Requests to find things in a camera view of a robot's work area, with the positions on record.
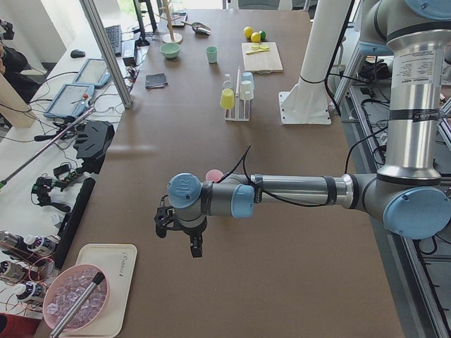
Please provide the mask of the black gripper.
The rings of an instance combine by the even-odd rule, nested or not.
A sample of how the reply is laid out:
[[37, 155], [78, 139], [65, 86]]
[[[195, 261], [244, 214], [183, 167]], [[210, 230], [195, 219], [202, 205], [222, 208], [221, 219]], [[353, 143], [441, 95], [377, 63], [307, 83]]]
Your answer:
[[207, 226], [206, 217], [198, 217], [195, 220], [177, 219], [177, 224], [181, 226], [182, 231], [190, 237], [190, 251], [193, 258], [203, 256], [203, 238], [202, 234]]

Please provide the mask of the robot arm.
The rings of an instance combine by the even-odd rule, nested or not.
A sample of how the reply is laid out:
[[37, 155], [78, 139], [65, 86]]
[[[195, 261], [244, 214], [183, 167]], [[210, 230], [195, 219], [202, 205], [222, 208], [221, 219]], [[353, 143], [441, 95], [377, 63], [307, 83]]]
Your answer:
[[402, 237], [435, 235], [450, 220], [450, 199], [433, 166], [441, 68], [449, 42], [449, 1], [365, 1], [362, 51], [375, 46], [394, 55], [384, 165], [374, 174], [341, 177], [230, 172], [218, 182], [181, 173], [161, 200], [154, 219], [157, 235], [184, 232], [191, 254], [200, 257], [208, 216], [250, 217], [263, 201], [308, 208], [340, 205], [368, 213]]

